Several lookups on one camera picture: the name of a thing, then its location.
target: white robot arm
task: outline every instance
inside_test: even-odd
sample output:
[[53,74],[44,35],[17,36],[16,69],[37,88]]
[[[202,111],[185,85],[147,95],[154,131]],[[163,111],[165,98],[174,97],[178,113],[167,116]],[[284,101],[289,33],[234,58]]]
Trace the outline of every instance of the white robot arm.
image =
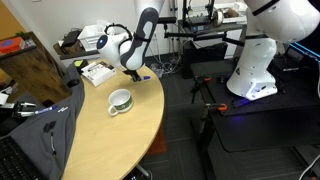
[[157,26],[159,14],[165,0],[134,0],[138,25],[135,33],[119,26],[126,32],[118,35],[103,35],[97,42],[102,57],[127,75],[133,81],[141,78],[136,70],[144,65],[144,56]]
[[245,0],[247,31],[243,53],[228,89],[248,100],[277,93],[274,77],[267,71],[276,53],[276,42],[293,43],[310,35],[320,13],[308,0]]

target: wall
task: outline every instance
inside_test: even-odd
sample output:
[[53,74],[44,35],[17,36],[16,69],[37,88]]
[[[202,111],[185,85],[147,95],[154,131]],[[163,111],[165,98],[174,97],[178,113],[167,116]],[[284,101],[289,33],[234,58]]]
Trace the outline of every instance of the wall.
[[[95,24],[96,20],[121,23],[131,31],[136,28],[133,0],[2,0],[23,27],[32,30],[48,51],[58,59],[52,45],[68,33],[71,28],[83,28]],[[193,0],[199,4],[208,0]],[[216,3],[236,0],[216,0]],[[181,17],[182,0],[178,0]],[[169,16],[169,0],[166,0],[160,17]],[[168,40],[163,38],[163,26],[156,30],[160,54],[169,50]]]
[[8,8],[0,1],[0,39],[14,36],[19,31],[24,31],[23,27],[11,14]]

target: keyboard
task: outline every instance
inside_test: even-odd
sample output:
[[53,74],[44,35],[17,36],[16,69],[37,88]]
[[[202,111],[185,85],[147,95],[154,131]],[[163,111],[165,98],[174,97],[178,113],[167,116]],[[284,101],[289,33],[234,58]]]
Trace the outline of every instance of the keyboard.
[[9,179],[46,179],[10,136],[0,139],[0,180]]

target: black floor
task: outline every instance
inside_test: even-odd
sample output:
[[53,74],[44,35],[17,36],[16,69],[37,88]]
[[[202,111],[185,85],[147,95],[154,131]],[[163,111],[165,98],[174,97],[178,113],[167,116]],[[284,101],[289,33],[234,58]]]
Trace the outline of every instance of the black floor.
[[160,78],[165,93],[163,127],[167,151],[146,155],[140,165],[152,172],[153,180],[205,179],[199,158],[191,119],[199,119],[203,111],[200,93],[191,104],[192,79],[178,72]]

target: coffee cup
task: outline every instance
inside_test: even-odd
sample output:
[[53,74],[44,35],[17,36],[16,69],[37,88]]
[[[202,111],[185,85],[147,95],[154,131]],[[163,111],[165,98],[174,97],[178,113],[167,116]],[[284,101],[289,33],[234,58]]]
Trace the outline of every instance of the coffee cup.
[[113,91],[109,96],[109,103],[108,112],[111,116],[129,111],[133,104],[130,91],[127,89]]

